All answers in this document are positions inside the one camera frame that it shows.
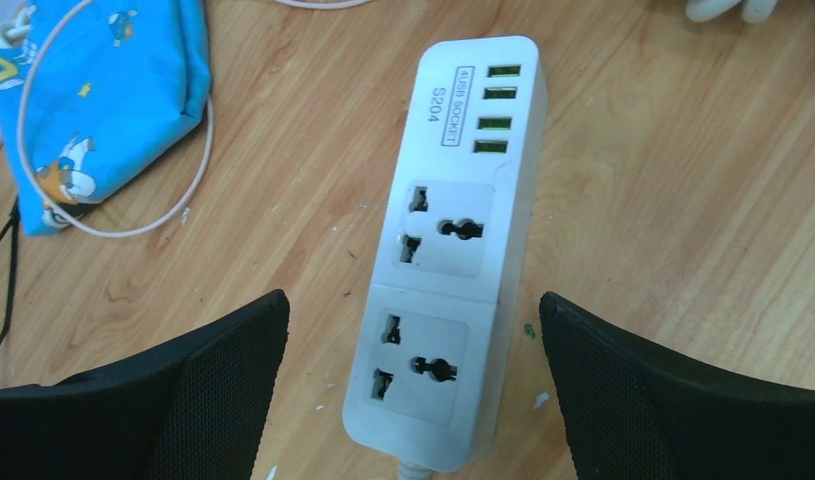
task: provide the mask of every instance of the textured black surface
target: textured black surface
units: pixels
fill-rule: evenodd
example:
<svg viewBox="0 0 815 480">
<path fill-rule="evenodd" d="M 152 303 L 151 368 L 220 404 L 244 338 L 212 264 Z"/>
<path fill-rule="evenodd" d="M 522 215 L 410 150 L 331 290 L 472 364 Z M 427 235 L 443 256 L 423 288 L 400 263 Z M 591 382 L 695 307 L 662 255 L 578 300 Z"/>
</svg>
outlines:
<svg viewBox="0 0 815 480">
<path fill-rule="evenodd" d="M 248 480 L 288 321 L 275 291 L 56 386 L 0 390 L 0 479 Z"/>
<path fill-rule="evenodd" d="M 540 317 L 582 480 L 815 479 L 815 391 L 704 364 L 554 293 Z"/>
</svg>

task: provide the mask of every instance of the white speck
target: white speck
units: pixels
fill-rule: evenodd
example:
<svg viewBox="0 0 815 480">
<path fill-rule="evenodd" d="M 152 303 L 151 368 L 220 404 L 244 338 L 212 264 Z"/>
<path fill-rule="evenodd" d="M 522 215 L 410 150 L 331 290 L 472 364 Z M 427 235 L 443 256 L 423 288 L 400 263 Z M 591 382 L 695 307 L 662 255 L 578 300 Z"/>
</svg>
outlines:
<svg viewBox="0 0 815 480">
<path fill-rule="evenodd" d="M 547 402 L 549 398 L 551 398 L 551 395 L 549 395 L 548 393 L 546 392 L 540 393 L 539 395 L 537 395 L 537 401 L 534 402 L 534 408 L 541 407 L 542 404 Z"/>
</svg>

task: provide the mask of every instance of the blue fabric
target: blue fabric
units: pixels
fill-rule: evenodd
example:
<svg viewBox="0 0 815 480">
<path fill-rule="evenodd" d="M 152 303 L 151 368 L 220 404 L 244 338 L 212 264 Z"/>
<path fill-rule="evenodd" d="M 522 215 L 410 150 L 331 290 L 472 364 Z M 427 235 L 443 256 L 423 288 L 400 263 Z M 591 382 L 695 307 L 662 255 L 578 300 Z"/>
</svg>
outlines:
<svg viewBox="0 0 815 480">
<path fill-rule="evenodd" d="M 76 0 L 36 0 L 32 30 L 0 49 L 0 124 L 28 235 L 67 224 L 45 208 L 16 148 L 24 78 Z M 25 126 L 36 180 L 73 216 L 102 202 L 200 121 L 211 83 L 202 0 L 96 0 L 69 22 L 37 70 Z"/>
</svg>

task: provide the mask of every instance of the wooden surface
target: wooden surface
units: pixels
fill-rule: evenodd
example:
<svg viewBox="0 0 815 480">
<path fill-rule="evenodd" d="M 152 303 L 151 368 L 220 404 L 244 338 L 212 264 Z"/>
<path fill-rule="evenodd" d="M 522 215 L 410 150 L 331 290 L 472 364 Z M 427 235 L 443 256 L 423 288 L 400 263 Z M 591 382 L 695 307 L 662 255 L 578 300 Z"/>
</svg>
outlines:
<svg viewBox="0 0 815 480">
<path fill-rule="evenodd" d="M 416 64 L 440 40 L 524 34 L 550 126 L 498 434 L 439 478 L 574 478 L 542 345 L 523 331 L 539 335 L 546 290 L 815 389 L 815 2 L 755 27 L 690 24 L 679 0 L 206 3 L 216 145 L 187 222 L 128 241 L 22 237 L 0 387 L 55 383 L 283 288 L 291 334 L 253 478 L 395 478 L 394 459 L 346 436 L 341 406 Z M 156 218 L 202 145 L 199 129 L 90 223 Z M 13 195 L 0 156 L 0 226 Z"/>
</svg>

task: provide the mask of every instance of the power strip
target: power strip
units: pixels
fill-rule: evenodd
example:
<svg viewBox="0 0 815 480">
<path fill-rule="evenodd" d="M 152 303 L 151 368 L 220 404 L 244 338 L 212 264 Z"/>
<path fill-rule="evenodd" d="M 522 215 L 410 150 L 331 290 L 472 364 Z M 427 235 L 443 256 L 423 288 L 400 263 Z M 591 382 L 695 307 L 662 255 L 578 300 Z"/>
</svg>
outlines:
<svg viewBox="0 0 815 480">
<path fill-rule="evenodd" d="M 526 37 L 419 63 L 343 407 L 402 468 L 455 471 L 492 443 L 547 110 Z"/>
</svg>

